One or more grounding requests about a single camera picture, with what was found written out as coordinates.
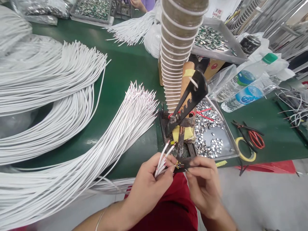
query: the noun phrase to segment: concrete floor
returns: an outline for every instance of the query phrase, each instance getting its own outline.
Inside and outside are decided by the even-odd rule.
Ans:
[[[308,230],[308,176],[219,169],[223,202],[239,230]],[[71,231],[89,215],[122,200],[124,195],[96,195],[30,226],[36,231]],[[199,231],[204,225],[199,222]]]

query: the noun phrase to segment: cardboard box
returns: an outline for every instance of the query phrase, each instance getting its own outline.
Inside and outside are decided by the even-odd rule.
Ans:
[[[207,81],[209,81],[218,71],[219,69],[225,64],[225,61],[222,60],[216,60],[216,59],[210,59],[210,63],[208,65],[208,68],[206,69],[204,76]],[[160,57],[158,58],[158,73],[159,73],[159,83],[161,86],[164,86],[163,84],[163,78],[161,75],[161,65],[160,65]]]
[[[210,59],[209,66],[204,73],[205,79],[209,81],[219,71],[223,64],[225,64],[225,61]]]

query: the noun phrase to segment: tape roll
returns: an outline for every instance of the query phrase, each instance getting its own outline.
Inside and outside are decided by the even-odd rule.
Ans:
[[[237,146],[237,148],[238,148],[238,150],[239,150],[239,152],[240,152],[240,158],[241,158],[242,160],[247,161],[247,162],[254,162],[255,159],[256,159],[256,157],[257,157],[257,154],[249,147],[249,149],[250,149],[250,151],[251,151],[251,156],[250,156],[249,158],[245,157],[245,156],[241,153],[240,148],[239,148],[239,146],[238,146],[238,143],[239,143],[241,140],[243,140],[245,143],[247,143],[247,142],[244,140],[243,137],[238,137],[238,138],[235,139],[235,144],[236,144],[236,146]]]

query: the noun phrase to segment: green bottle cap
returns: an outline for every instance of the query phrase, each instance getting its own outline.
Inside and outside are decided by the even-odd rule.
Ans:
[[[275,62],[278,59],[277,55],[273,54],[273,53],[268,53],[267,55],[265,55],[263,57],[263,61],[266,62],[267,64],[271,64],[273,62]]]

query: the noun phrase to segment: water bottle label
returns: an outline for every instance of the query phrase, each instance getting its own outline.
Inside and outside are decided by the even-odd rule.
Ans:
[[[259,88],[255,86],[248,86],[244,90],[237,93],[235,98],[240,104],[246,105],[256,101],[257,99],[260,99],[262,96],[263,93],[259,90]]]
[[[233,77],[233,79],[231,80],[231,84],[235,88],[244,88],[255,80],[256,78],[251,72],[242,70],[236,76]]]

